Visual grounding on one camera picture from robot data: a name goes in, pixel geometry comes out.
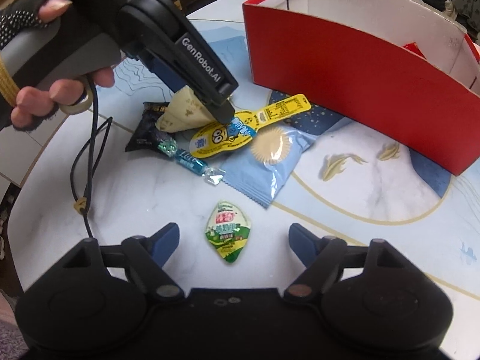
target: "yellow spoon-shaped package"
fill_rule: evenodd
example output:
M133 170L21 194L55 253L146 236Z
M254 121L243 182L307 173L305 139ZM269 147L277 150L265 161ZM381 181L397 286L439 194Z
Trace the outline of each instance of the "yellow spoon-shaped package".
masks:
M200 129L190 141L190 153L197 158L206 158L239 149L250 142L260 128L310 108L307 98L297 94L258 111L238 111L226 126L212 122Z

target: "beige snack wrapper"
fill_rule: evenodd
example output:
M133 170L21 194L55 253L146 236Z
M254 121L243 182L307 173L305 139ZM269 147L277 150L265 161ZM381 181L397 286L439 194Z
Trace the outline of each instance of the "beige snack wrapper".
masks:
M184 86L174 94L165 114L159 117L157 129L165 132L177 132L199 128L215 121L205 106L195 96L194 91Z

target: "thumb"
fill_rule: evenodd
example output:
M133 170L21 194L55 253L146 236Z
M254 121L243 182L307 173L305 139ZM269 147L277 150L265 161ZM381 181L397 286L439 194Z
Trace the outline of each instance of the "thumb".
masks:
M70 0L48 0L39 9L38 18L44 23L49 23L63 15L70 5Z

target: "blue snack wrapper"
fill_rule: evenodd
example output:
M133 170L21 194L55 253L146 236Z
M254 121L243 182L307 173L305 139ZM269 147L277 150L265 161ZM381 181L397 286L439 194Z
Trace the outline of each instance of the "blue snack wrapper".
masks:
M278 191L285 185L302 153L317 139L312 135L283 123L272 126L276 131L268 139L277 140L281 131L280 144L256 144L255 140L246 147L235 151L222 165L225 171L223 181L248 196L263 207L268 207Z

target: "black glove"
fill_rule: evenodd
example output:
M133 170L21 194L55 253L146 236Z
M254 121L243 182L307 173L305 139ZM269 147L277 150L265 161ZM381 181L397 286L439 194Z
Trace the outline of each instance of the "black glove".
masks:
M48 24L38 18L38 11L47 0L15 0L0 11L0 50L19 32L27 28L45 28ZM11 113L12 107L0 95L0 114ZM57 112L59 106L55 103L53 109L45 116L33 116L33 123L19 131L35 130L45 119L49 119ZM6 126L11 125L10 116Z

